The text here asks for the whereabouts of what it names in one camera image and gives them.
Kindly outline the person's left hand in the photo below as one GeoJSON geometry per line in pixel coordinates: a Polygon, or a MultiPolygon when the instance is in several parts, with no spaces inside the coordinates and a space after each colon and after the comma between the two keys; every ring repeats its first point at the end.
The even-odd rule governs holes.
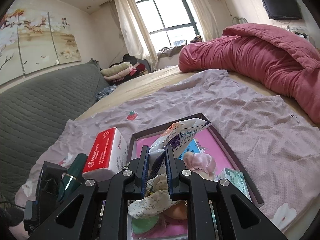
{"type": "Polygon", "coordinates": [[[28,239],[29,235],[24,229],[24,211],[18,207],[8,209],[1,208],[0,240],[5,239],[28,239]]]}

